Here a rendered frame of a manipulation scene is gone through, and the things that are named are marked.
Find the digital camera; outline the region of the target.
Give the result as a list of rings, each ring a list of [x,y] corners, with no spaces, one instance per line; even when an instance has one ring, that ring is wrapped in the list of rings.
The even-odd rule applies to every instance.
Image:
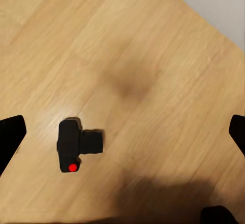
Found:
[[[59,123],[57,152],[63,173],[76,172],[79,154],[103,153],[103,132],[81,132],[77,119],[65,119]]]

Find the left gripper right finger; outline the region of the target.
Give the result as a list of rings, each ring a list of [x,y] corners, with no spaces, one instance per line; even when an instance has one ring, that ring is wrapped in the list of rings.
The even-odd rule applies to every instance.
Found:
[[[245,156],[245,117],[240,115],[233,115],[229,133],[239,149]]]

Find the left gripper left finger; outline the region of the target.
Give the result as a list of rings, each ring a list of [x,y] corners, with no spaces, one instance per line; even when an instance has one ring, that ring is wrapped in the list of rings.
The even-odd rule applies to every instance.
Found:
[[[27,134],[22,115],[0,120],[0,176]]]

